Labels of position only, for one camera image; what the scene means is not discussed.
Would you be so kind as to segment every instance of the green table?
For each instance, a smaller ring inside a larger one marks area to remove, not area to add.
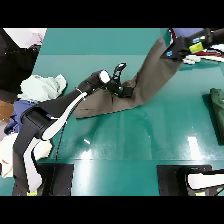
[[[164,28],[49,28],[33,74],[62,74],[68,82],[65,94],[94,71],[112,73],[120,62],[127,63],[122,74],[127,80],[159,36],[169,43],[168,34]],[[223,65],[211,61],[183,65],[144,106],[78,120],[72,115],[58,160],[75,165],[72,195],[159,195],[157,164],[224,168],[224,146],[218,144],[206,96],[210,88],[224,87],[223,72]],[[54,161],[60,134],[44,162]],[[0,179],[1,195],[7,194],[3,181],[8,189],[13,185]]]

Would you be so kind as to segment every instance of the dark green cloth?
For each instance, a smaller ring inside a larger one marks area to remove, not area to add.
[[[224,144],[224,92],[221,89],[210,89],[212,105],[218,124],[221,143]]]

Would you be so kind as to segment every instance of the table surface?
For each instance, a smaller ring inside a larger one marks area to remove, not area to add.
[[[165,28],[47,30],[33,74],[62,74],[70,92],[92,72],[112,73],[120,62],[131,79]],[[159,195],[156,165],[211,164],[224,168],[224,146],[209,101],[211,88],[223,88],[224,66],[203,60],[183,65],[144,106],[66,125],[58,162],[74,163],[72,195]],[[44,162],[54,162],[61,131]],[[13,178],[0,179],[0,195],[11,195]]]

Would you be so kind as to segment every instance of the yellow sticker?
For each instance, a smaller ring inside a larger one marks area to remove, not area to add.
[[[190,46],[189,49],[190,49],[191,53],[197,53],[199,51],[203,51],[204,50],[201,42]]]
[[[37,191],[30,192],[30,193],[27,192],[27,196],[37,196]]]
[[[198,193],[195,193],[196,196],[205,196],[205,192],[198,192]]]

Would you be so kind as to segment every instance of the brown cloth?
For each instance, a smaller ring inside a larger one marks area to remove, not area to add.
[[[132,80],[124,82],[135,87],[131,98],[119,98],[100,89],[82,101],[75,109],[75,118],[92,117],[132,109],[147,103],[178,71],[182,61],[161,59],[166,45],[160,37],[146,56],[142,67]]]

